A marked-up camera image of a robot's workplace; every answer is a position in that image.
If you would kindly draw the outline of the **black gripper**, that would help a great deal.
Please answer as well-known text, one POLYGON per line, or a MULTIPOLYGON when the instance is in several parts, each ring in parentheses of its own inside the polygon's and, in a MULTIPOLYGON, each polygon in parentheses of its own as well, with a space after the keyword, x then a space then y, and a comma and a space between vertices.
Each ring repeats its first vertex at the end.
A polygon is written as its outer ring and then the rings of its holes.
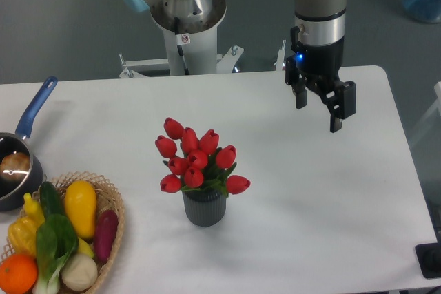
POLYGON ((330 113, 330 132, 342 128, 343 120, 356 113, 356 84, 341 81, 344 39, 330 45, 301 43, 300 28, 290 30, 292 56, 285 59, 285 83, 295 96, 296 109, 307 105, 307 92, 319 95, 330 113))

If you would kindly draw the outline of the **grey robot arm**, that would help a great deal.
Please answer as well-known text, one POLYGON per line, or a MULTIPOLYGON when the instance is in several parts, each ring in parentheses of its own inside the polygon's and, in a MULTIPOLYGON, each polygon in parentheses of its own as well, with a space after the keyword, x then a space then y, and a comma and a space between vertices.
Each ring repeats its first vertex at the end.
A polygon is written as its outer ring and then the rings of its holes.
MULTIPOLYGON (((162 29, 170 74, 214 74, 217 27, 226 13, 226 0, 123 0, 135 12, 150 12, 162 29)), ((296 107, 317 94, 330 113, 330 130, 356 113, 356 85, 341 81, 347 0, 294 0, 290 30, 293 54, 285 61, 285 82, 296 107)))

